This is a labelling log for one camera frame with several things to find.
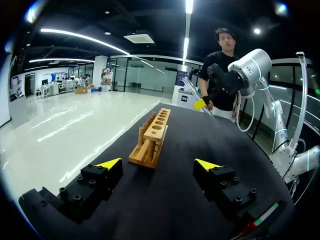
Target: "yellow object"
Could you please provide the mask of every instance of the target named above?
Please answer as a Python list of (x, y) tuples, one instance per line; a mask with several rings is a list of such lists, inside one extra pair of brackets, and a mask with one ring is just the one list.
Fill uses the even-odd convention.
[(195, 161), (197, 161), (198, 163), (200, 163), (201, 166), (202, 166), (207, 172), (209, 172), (209, 169), (213, 169), (214, 167), (217, 167), (217, 168), (221, 168), (221, 167), (222, 167), (222, 166), (213, 164), (213, 163), (211, 163), (211, 162), (207, 162), (207, 161), (200, 160), (200, 159), (198, 159), (198, 158), (196, 158)]
[(110, 170), (119, 160), (122, 160), (121, 157), (110, 160), (110, 161), (106, 161), (106, 162), (103, 162), (103, 163), (100, 163), (100, 164), (97, 164), (94, 166), (96, 166), (96, 167), (102, 166), (102, 167)]
[(207, 105), (206, 105), (205, 101), (202, 98), (200, 98), (200, 100), (198, 100), (197, 102), (195, 102), (193, 104), (193, 107), (194, 107), (195, 110), (202, 109), (205, 106), (207, 106)]

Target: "black tablecloth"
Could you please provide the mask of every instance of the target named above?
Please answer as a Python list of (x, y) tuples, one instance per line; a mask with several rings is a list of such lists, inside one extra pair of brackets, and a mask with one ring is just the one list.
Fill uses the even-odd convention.
[[(139, 127), (160, 108), (171, 109), (156, 169), (128, 162)], [(123, 177), (109, 201), (103, 201), (82, 225), (119, 240), (226, 239), (233, 224), (208, 202), (193, 177), (194, 159), (228, 164), (240, 181), (266, 196), (287, 202), (273, 232), (294, 210), (288, 189), (265, 154), (231, 121), (206, 113), (159, 104), (92, 163), (122, 158)]]

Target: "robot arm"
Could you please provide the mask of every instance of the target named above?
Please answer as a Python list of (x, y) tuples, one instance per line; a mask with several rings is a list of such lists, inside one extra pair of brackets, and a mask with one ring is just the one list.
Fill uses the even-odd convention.
[(297, 52), (297, 56), (299, 57), (302, 68), (303, 92), (298, 126), (290, 142), (281, 103), (278, 100), (274, 100), (269, 91), (269, 84), (263, 77), (270, 71), (272, 63), (269, 55), (262, 49), (255, 49), (241, 59), (232, 62), (228, 66), (229, 72), (227, 73), (223, 72), (217, 64), (209, 66), (207, 69), (208, 74), (217, 87), (213, 89), (211, 95), (201, 98), (194, 104), (196, 110), (203, 108), (210, 100), (218, 98), (221, 92), (226, 92), (229, 95), (234, 95), (238, 92), (240, 96), (238, 99), (239, 102), (241, 101), (241, 97), (245, 99), (251, 98), (253, 102), (256, 84), (258, 84), (259, 90), (262, 92), (263, 96), (265, 115), (267, 118), (274, 117), (276, 122), (272, 151), (274, 151), (274, 148), (276, 150), (269, 158), (286, 183), (293, 181), (300, 174), (317, 168), (320, 159), (319, 146), (315, 146), (301, 154), (296, 153), (297, 141), (301, 134), (305, 119), (308, 88), (304, 53)]

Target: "person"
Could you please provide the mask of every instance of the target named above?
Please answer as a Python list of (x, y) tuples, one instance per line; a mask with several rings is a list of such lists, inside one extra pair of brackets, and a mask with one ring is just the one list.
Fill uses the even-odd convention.
[[(218, 64), (219, 67), (225, 72), (228, 72), (228, 65), (238, 60), (234, 55), (236, 40), (235, 35), (227, 28), (219, 28), (215, 31), (217, 41), (221, 46), (221, 51), (210, 53), (206, 56), (200, 76), (200, 90), (202, 97), (208, 96), (213, 92), (216, 84), (213, 80), (209, 80), (208, 67), (212, 64)], [(236, 94), (229, 96), (226, 92), (210, 101), (207, 108), (216, 115), (234, 122), (237, 112), (238, 96)]]
[(90, 74), (86, 77), (85, 81), (88, 83), (88, 85), (91, 85), (91, 81), (90, 81)]

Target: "black ceiling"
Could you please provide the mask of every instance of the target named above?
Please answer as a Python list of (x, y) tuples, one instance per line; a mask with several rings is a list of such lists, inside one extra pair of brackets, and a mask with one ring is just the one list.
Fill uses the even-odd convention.
[[(234, 32), (238, 57), (255, 48), (264, 49), (272, 59), (294, 58), (297, 51), (308, 53), (310, 45), (299, 37), (301, 24), (294, 15), (295, 11), (303, 8), (299, 9), (288, 1), (286, 3), (289, 15), (284, 17), (276, 15), (273, 0), (194, 0), (187, 58), (203, 62), (207, 54), (220, 50), (215, 36), (215, 29), (219, 27)], [(261, 35), (253, 34), (255, 26), (261, 28)], [(43, 33), (40, 32), (41, 28), (83, 34), (131, 54), (182, 58), (186, 30), (185, 0), (48, 1), (36, 22), (23, 24), (17, 34), (17, 73), (44, 65), (43, 62), (29, 63), (32, 59), (94, 60), (99, 55), (123, 54), (86, 39)], [(148, 31), (155, 44), (134, 44), (124, 38), (139, 31)], [(111, 35), (105, 35), (104, 32), (110, 32)]]

